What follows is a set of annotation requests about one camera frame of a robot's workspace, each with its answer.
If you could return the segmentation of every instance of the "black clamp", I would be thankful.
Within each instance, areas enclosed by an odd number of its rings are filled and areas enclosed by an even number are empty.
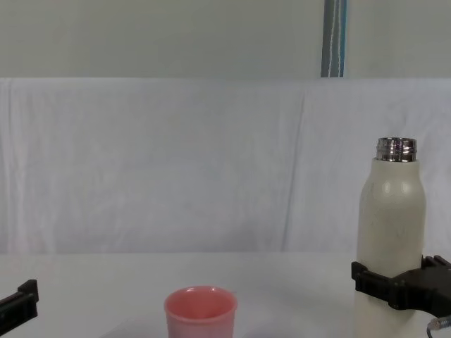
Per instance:
[[[0,300],[0,336],[37,317],[37,281],[28,280],[15,294]]]
[[[368,271],[352,263],[355,289],[387,301],[395,310],[420,310],[437,318],[451,314],[451,263],[440,256],[421,259],[421,268],[394,278]]]

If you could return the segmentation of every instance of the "cable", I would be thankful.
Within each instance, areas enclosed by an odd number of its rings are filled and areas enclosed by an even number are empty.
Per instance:
[[[335,30],[335,12],[337,11],[337,0],[333,0],[333,17],[332,17],[332,30],[330,31],[330,44],[329,44],[329,69],[327,77],[330,77],[332,71],[332,55],[333,55],[333,33]]]
[[[338,77],[341,74],[341,0],[338,0]]]
[[[428,324],[428,328],[426,329],[426,334],[428,335],[428,338],[432,338],[431,330],[438,331],[441,329],[445,329],[447,327],[451,327],[451,315],[448,317],[432,319]]]

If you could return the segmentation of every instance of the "cup rim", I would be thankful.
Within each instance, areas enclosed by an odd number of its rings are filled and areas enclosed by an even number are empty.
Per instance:
[[[168,301],[171,299],[171,297],[174,297],[176,294],[179,294],[182,292],[187,292],[189,289],[209,289],[209,290],[214,289],[214,292],[219,292],[219,293],[226,295],[232,301],[233,306],[229,311],[223,313],[222,315],[217,315],[216,317],[212,317],[212,318],[190,319],[190,318],[182,317],[180,315],[176,315],[174,312],[172,312],[168,309]],[[194,285],[191,287],[184,287],[182,289],[175,290],[174,292],[169,294],[169,296],[167,296],[166,300],[164,301],[164,310],[166,312],[166,315],[169,315],[172,318],[179,320],[180,322],[184,322],[187,324],[209,324],[209,323],[214,323],[214,322],[220,321],[224,317],[227,317],[231,313],[234,313],[237,309],[237,305],[238,305],[238,302],[237,302],[235,295],[226,289],[223,289],[221,287],[215,287],[212,285]]]

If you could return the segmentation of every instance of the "white table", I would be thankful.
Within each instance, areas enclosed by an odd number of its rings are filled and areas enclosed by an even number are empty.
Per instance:
[[[236,292],[237,338],[351,337],[351,260],[317,253],[0,256],[0,296],[36,278],[40,297],[38,318],[5,338],[163,338],[163,300],[197,284]]]

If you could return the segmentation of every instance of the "wall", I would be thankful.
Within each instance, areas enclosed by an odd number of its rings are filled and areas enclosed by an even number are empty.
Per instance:
[[[3,0],[0,77],[315,78],[322,0]]]
[[[451,1],[349,1],[347,77],[451,77]]]

